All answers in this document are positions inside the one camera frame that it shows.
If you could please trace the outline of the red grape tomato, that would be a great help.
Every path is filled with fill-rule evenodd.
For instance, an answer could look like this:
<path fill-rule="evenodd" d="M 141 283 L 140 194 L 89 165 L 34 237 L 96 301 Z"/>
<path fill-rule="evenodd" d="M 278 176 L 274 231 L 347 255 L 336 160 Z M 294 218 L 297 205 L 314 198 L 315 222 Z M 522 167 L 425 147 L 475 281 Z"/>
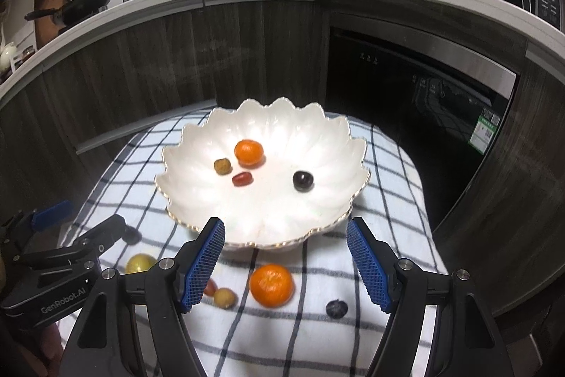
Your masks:
<path fill-rule="evenodd" d="M 211 298 L 214 296 L 214 293 L 218 290 L 216 283 L 211 278 L 208 280 L 206 287 L 204 289 L 204 295 L 210 296 Z"/>
<path fill-rule="evenodd" d="M 254 177 L 250 171 L 243 171 L 232 177 L 232 183 L 235 187 L 245 187 L 254 182 Z"/>

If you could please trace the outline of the small tan longan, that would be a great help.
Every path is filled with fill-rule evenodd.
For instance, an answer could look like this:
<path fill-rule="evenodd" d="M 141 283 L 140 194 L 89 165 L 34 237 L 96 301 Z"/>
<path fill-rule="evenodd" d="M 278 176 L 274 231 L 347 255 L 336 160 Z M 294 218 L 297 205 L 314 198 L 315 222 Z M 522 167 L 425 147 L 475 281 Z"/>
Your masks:
<path fill-rule="evenodd" d="M 214 305 L 221 309 L 230 309 L 237 304 L 237 295 L 229 288 L 218 288 L 213 294 Z"/>

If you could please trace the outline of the green yellow apple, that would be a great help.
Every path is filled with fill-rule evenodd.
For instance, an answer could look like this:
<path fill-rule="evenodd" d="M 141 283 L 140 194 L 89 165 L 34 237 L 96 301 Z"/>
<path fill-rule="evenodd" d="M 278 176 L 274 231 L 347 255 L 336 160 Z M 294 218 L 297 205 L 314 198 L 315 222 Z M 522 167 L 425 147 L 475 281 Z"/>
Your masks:
<path fill-rule="evenodd" d="M 135 254 L 128 259 L 125 265 L 125 273 L 127 275 L 143 273 L 151 269 L 155 263 L 156 259 L 150 254 Z"/>

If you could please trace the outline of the large orange mandarin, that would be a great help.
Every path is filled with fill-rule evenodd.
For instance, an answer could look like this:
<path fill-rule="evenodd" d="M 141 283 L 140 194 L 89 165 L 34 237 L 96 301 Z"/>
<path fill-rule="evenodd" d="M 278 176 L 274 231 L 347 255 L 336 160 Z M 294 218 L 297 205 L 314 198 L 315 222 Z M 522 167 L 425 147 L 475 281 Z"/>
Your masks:
<path fill-rule="evenodd" d="M 260 305 L 278 308 L 292 298 L 294 281 L 291 273 L 284 266 L 267 264 L 251 274 L 249 289 Z"/>

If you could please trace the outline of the small orange mandarin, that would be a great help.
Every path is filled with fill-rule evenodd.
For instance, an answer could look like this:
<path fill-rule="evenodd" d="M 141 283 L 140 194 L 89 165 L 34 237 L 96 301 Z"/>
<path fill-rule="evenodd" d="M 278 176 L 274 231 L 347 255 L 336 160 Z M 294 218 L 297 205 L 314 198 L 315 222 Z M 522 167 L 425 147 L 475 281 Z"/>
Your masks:
<path fill-rule="evenodd" d="M 254 166 L 262 162 L 264 157 L 263 147 L 259 142 L 244 139 L 234 147 L 234 155 L 243 166 Z"/>

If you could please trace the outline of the dark grape beside apple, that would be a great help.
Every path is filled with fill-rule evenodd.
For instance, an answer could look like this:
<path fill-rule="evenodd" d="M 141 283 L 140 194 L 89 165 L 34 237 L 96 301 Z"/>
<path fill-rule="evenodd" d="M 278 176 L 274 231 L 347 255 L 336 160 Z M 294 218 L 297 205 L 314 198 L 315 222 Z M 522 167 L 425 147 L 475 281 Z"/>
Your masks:
<path fill-rule="evenodd" d="M 142 240 L 141 231 L 137 230 L 135 227 L 132 226 L 125 226 L 125 232 L 121 239 L 125 242 L 128 246 L 133 246 L 141 242 Z"/>

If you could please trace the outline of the black white checkered cloth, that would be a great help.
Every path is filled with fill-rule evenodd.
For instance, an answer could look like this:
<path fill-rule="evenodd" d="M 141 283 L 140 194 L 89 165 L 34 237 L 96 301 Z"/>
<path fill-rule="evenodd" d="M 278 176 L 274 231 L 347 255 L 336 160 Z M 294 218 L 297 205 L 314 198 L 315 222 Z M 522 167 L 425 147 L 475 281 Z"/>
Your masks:
<path fill-rule="evenodd" d="M 115 244 L 102 255 L 103 267 L 138 270 L 173 257 L 190 235 L 168 217 L 153 180 L 163 168 L 162 149 L 179 141 L 184 126 L 201 125 L 207 117 L 203 110 L 173 117 L 131 138 L 60 243 L 68 245 L 118 214 L 141 239 Z M 365 165 L 371 173 L 354 200 L 354 214 L 399 257 L 443 272 L 415 161 L 376 126 L 358 119 L 350 126 L 354 136 L 367 141 Z M 222 254 L 201 303 L 185 316 L 210 376 L 362 376 L 387 320 L 363 286 L 344 227 L 286 252 Z"/>

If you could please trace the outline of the white scalloped ceramic bowl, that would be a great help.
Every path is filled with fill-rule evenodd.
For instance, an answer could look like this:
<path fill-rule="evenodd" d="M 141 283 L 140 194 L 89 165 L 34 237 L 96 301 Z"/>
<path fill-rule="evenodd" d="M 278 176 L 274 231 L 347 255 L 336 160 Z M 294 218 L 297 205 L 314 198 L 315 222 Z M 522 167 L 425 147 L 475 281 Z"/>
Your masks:
<path fill-rule="evenodd" d="M 234 147 L 244 139 L 262 145 L 260 164 L 238 162 Z M 316 102 L 297 107 L 287 98 L 269 105 L 245 100 L 237 109 L 215 108 L 204 123 L 186 124 L 179 142 L 163 148 L 164 170 L 154 183 L 177 224 L 201 231 L 217 217 L 227 249 L 282 250 L 346 221 L 371 178 L 366 152 L 366 140 L 351 134 L 347 118 L 327 116 Z M 232 164 L 227 175 L 214 171 L 220 158 Z M 313 175 L 309 192 L 294 188 L 298 170 Z M 254 182 L 235 187 L 232 177 L 243 171 Z"/>

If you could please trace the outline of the black built-in oven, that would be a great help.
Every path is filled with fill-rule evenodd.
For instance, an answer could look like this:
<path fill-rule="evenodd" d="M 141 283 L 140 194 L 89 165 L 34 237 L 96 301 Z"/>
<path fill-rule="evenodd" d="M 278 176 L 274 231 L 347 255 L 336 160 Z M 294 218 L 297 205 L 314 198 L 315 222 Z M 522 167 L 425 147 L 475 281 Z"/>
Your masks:
<path fill-rule="evenodd" d="M 375 125 L 409 155 L 438 227 L 496 140 L 484 154 L 468 143 L 477 119 L 487 108 L 501 127 L 516 73 L 436 35 L 352 14 L 331 15 L 328 39 L 327 109 Z"/>

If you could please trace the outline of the white teapot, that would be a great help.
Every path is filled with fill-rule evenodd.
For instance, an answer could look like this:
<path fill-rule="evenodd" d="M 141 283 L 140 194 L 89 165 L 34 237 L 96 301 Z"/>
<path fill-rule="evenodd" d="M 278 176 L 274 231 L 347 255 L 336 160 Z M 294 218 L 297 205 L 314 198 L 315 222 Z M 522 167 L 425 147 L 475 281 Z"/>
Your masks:
<path fill-rule="evenodd" d="M 17 47 L 15 43 L 8 43 L 0 54 L 0 72 L 8 71 L 12 68 L 12 60 L 17 55 Z"/>

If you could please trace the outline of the green white energy label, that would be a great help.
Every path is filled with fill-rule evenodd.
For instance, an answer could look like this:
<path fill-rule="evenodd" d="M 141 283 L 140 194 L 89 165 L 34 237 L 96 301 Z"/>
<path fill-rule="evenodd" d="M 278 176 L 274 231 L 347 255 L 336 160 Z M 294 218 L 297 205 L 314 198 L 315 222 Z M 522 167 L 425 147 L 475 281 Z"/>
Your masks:
<path fill-rule="evenodd" d="M 501 123 L 501 117 L 490 109 L 484 108 L 477 119 L 468 143 L 481 154 L 487 152 L 489 145 Z"/>

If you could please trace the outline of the black wok pan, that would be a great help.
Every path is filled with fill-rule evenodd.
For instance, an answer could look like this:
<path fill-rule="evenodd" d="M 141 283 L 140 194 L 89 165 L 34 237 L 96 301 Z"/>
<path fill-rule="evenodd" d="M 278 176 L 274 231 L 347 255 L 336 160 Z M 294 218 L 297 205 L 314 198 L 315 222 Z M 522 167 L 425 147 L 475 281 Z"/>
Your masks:
<path fill-rule="evenodd" d="M 96 14 L 103 7 L 107 7 L 111 0 L 64 0 L 59 8 L 42 8 L 27 13 L 26 21 L 49 17 L 58 27 L 71 28 L 88 17 Z"/>

